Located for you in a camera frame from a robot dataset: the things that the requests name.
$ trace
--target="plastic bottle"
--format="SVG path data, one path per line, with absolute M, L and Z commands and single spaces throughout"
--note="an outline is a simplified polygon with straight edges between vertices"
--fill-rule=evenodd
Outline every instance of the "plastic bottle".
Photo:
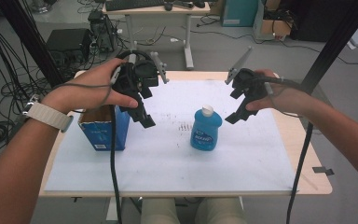
M 194 115 L 195 121 L 191 131 L 191 146 L 204 151 L 213 150 L 217 143 L 217 129 L 222 125 L 222 118 L 213 112 L 210 105 L 204 105 Z

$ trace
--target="leg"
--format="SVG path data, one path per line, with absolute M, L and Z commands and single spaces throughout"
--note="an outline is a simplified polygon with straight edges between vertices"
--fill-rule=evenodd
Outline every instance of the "leg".
M 185 58 L 186 58 L 186 68 L 187 70 L 193 70 L 193 56 L 191 55 L 190 47 L 190 33 L 191 33 L 191 15 L 186 15 L 186 40 L 185 40 Z
M 196 224 L 246 224 L 240 198 L 205 198 L 196 214 Z
M 174 198 L 144 198 L 141 224 L 180 224 Z
M 130 39 L 130 49 L 136 49 L 136 43 L 133 40 L 133 33 L 132 33 L 132 17 L 130 15 L 126 15 L 126 23 L 127 23 L 127 30 L 129 33 L 129 39 Z

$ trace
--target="black box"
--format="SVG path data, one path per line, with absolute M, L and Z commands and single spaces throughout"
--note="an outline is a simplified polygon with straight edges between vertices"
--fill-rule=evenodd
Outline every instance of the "black box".
M 57 66 L 86 62 L 90 54 L 91 31 L 89 29 L 53 30 L 48 37 L 47 48 Z

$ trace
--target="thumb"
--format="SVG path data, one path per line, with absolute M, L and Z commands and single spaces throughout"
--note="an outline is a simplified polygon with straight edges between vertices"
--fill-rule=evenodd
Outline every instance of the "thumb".
M 129 108 L 136 108 L 138 106 L 138 102 L 135 99 L 116 91 L 112 91 L 105 103 L 108 105 L 119 105 Z
M 255 110 L 261 110 L 267 108 L 268 105 L 265 102 L 266 101 L 264 100 L 252 101 L 246 105 L 246 109 L 249 111 L 255 111 Z

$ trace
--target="blue box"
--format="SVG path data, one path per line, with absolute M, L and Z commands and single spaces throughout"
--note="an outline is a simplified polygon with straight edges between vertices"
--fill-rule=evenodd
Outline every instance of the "blue box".
M 252 27 L 257 12 L 257 0 L 226 0 L 220 21 L 222 26 Z
M 115 113 L 115 150 L 124 150 L 126 147 L 130 115 L 127 112 L 121 112 L 118 106 L 115 107 Z M 83 130 L 95 150 L 109 151 L 111 149 L 112 120 L 108 105 L 104 105 L 96 111 L 82 114 L 78 120 L 78 125 L 81 130 Z

